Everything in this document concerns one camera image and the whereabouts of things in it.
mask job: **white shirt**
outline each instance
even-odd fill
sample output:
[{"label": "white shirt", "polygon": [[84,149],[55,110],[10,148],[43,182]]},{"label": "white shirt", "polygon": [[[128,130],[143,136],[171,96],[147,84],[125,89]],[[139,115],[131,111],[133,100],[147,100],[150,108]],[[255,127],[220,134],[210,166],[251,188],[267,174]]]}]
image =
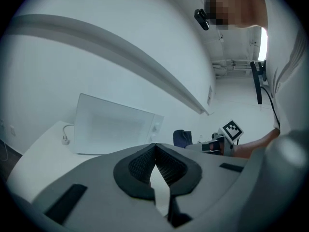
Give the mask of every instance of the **white shirt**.
[{"label": "white shirt", "polygon": [[[266,76],[281,135],[309,128],[308,38],[284,0],[265,0],[268,17]],[[275,119],[275,128],[279,126]]]}]

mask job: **ceiling pipe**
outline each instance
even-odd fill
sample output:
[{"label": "ceiling pipe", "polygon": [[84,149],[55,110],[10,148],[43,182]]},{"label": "ceiling pipe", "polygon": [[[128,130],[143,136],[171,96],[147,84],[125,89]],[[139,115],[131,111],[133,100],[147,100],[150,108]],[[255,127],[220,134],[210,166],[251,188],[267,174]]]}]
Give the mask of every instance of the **ceiling pipe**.
[{"label": "ceiling pipe", "polygon": [[233,66],[233,70],[234,70],[234,71],[251,71],[251,68],[240,68],[240,69],[236,69],[235,66]]},{"label": "ceiling pipe", "polygon": [[211,61],[212,63],[217,63],[217,62],[223,62],[223,61],[235,61],[235,62],[260,62],[259,60],[251,60],[251,59],[221,59],[221,60],[214,60]]},{"label": "ceiling pipe", "polygon": [[228,72],[246,72],[246,71],[251,71],[251,70],[235,69],[235,70],[228,71]]},{"label": "ceiling pipe", "polygon": [[[251,70],[251,68],[249,68],[248,65],[235,65],[236,67],[244,67],[244,68],[240,68],[240,70]],[[233,70],[235,69],[235,66],[233,65],[228,65],[228,66],[221,66],[221,65],[213,65],[212,67],[214,69],[226,69],[226,68],[233,68]]]}]

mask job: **wall molding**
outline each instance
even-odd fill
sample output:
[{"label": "wall molding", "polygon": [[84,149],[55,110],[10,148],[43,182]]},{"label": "wall molding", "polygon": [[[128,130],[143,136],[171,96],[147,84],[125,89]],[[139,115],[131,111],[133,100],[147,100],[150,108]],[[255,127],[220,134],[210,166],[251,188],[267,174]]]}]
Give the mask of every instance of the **wall molding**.
[{"label": "wall molding", "polygon": [[27,35],[71,45],[112,61],[166,91],[195,112],[208,111],[167,69],[138,47],[95,25],[57,15],[14,17],[6,35]]}]

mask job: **white table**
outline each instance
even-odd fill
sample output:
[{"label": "white table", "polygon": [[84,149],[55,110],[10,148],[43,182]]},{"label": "white table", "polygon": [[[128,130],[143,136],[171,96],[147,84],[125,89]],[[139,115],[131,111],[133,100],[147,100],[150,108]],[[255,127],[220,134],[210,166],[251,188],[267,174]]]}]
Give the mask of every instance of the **white table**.
[{"label": "white table", "polygon": [[70,144],[63,145],[65,125],[67,123],[57,122],[26,151],[6,182],[10,191],[31,203],[49,184],[82,162],[97,157],[70,151],[74,144],[73,126],[65,128]]}]

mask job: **wall outlet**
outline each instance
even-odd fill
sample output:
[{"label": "wall outlet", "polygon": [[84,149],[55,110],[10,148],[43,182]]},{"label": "wall outlet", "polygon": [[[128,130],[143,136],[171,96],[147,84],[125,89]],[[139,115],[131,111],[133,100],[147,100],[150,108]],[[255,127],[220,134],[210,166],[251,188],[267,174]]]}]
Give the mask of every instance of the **wall outlet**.
[{"label": "wall outlet", "polygon": [[11,130],[11,134],[15,137],[16,134],[15,134],[15,128],[14,128],[14,126],[10,126],[10,130]]}]

